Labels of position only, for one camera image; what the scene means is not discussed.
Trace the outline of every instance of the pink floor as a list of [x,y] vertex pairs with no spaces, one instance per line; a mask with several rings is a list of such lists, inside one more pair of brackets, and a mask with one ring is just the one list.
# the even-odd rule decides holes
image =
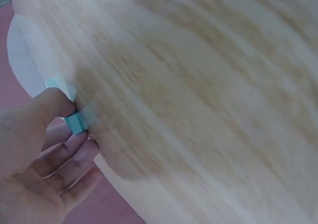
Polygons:
[[[14,16],[11,4],[0,8],[0,109],[20,106],[31,98],[15,78],[8,62],[6,37]],[[144,224],[106,178],[66,218],[64,224]]]

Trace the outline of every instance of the finger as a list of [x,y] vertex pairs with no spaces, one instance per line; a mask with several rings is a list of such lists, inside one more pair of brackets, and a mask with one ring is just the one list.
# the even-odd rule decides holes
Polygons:
[[27,107],[36,127],[46,129],[55,117],[66,117],[75,111],[75,105],[57,88],[48,88],[36,96]]
[[62,168],[44,181],[57,193],[68,189],[80,176],[84,170],[93,163],[98,154],[98,145],[93,140],[84,142],[79,151]]
[[72,135],[67,123],[62,123],[53,127],[49,127],[46,130],[46,137],[44,141],[43,150],[48,149],[51,146],[66,141]]
[[100,170],[93,168],[77,184],[60,195],[67,213],[79,205],[94,190],[101,177]]
[[88,133],[72,135],[68,140],[55,147],[52,151],[36,159],[31,167],[41,176],[46,177],[65,164],[80,149],[88,138]]

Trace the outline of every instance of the hand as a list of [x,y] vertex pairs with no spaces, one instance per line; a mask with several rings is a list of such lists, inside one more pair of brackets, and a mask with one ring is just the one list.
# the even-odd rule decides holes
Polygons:
[[98,146],[87,132],[72,135],[66,124],[47,129],[74,110],[60,90],[50,88],[31,104],[0,113],[1,224],[61,224],[101,179],[92,168],[71,186],[93,163]]

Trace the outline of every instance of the light wood surface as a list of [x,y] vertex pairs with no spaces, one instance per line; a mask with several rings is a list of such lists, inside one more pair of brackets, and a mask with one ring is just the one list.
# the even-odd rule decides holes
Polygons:
[[318,223],[317,0],[14,6],[43,77],[94,105],[96,163],[147,223]]

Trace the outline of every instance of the small teal object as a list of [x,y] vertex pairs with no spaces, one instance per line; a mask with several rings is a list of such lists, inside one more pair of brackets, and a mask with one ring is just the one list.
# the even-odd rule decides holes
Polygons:
[[87,126],[85,121],[82,118],[82,115],[78,110],[73,112],[71,115],[68,117],[64,118],[68,126],[70,127],[71,131],[75,134],[78,135],[82,133],[83,131],[87,130]]

